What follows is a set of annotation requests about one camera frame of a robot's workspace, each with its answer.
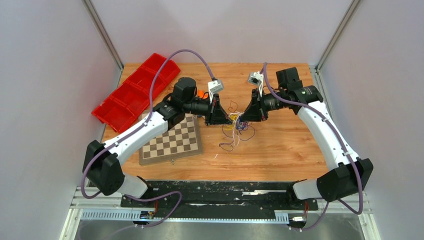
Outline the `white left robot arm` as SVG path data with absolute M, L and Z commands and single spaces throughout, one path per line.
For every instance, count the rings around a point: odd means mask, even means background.
M 138 123 L 104 143 L 98 140 L 90 142 L 86 148 L 81 182 L 89 179 L 105 196 L 114 193 L 129 195 L 140 207 L 149 206 L 153 193 L 148 190 L 147 184 L 140 177 L 124 174 L 122 166 L 150 140 L 179 124 L 186 114 L 203 116 L 208 126 L 230 124 L 218 95 L 224 89 L 222 81 L 214 79 L 207 86 L 208 97 L 202 98 L 197 96 L 196 81 L 181 77 L 173 91 Z

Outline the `orange pipe elbow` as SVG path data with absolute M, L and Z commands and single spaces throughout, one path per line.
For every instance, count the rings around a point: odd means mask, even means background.
M 197 97 L 199 98 L 203 98 L 204 97 L 205 92 L 203 90 L 198 90 L 197 91 Z

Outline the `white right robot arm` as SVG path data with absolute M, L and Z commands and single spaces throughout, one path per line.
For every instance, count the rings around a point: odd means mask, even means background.
M 328 172 L 309 180 L 290 184 L 285 195 L 286 204 L 298 209 L 306 199 L 321 198 L 328 202 L 361 193 L 374 169 L 368 158 L 360 158 L 342 137 L 331 119 L 319 90 L 304 86 L 295 67 L 276 72 L 278 87 L 268 86 L 265 71 L 250 73 L 247 82 L 256 86 L 251 91 L 251 101 L 241 114 L 241 122 L 262 122 L 270 111 L 283 108 L 293 110 L 307 126 L 321 150 Z

